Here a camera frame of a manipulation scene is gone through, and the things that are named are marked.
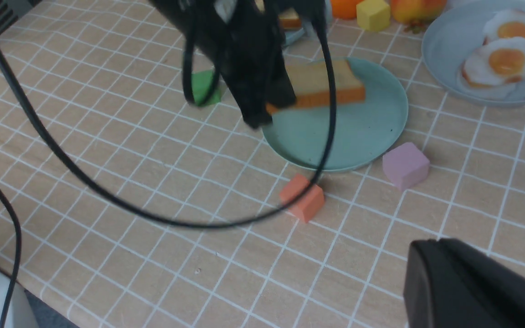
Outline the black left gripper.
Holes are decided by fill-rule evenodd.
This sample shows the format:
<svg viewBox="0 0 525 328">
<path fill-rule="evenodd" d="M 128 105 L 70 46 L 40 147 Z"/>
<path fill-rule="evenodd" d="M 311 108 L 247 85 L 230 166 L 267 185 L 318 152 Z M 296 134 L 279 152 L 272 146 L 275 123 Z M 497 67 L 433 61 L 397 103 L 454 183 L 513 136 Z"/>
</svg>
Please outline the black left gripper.
<svg viewBox="0 0 525 328">
<path fill-rule="evenodd" d="M 296 97 L 283 59 L 285 35 L 275 12 L 253 0 L 153 0 L 152 6 L 185 36 L 182 88 L 188 103 L 202 106 L 223 79 L 250 128 L 273 121 L 267 104 L 290 106 Z M 206 95 L 192 88 L 195 49 L 213 64 Z"/>
</svg>

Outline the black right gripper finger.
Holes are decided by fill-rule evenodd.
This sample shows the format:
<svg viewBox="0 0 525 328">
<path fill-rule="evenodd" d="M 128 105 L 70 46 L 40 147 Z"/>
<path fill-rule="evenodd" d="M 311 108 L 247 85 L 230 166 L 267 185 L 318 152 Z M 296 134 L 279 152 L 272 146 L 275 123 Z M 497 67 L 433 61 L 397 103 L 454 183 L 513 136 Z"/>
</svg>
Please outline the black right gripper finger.
<svg viewBox="0 0 525 328">
<path fill-rule="evenodd" d="M 403 297 L 411 328 L 525 328 L 525 277 L 458 239 L 411 242 Z"/>
</svg>

